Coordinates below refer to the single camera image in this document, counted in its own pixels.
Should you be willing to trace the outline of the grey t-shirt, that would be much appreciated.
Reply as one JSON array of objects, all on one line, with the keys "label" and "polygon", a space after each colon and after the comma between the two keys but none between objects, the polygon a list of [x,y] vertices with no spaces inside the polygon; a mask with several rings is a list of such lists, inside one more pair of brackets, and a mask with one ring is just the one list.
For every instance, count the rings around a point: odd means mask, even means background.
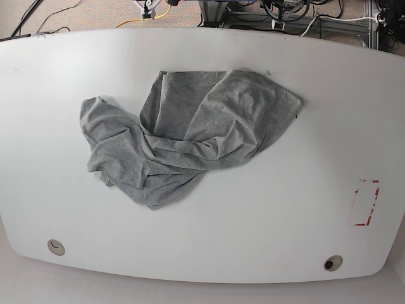
[{"label": "grey t-shirt", "polygon": [[182,199],[207,172],[241,166],[270,147],[303,106],[255,72],[159,72],[137,118],[112,99],[83,101],[87,168],[157,210]]}]

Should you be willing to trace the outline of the red tape rectangle marking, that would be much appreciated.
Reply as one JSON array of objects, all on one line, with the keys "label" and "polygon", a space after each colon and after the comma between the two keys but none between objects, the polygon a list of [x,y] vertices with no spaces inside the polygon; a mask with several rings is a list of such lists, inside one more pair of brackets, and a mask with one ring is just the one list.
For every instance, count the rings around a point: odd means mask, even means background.
[{"label": "red tape rectangle marking", "polygon": [[351,223],[355,227],[370,225],[380,191],[379,180],[361,179],[354,193]]}]

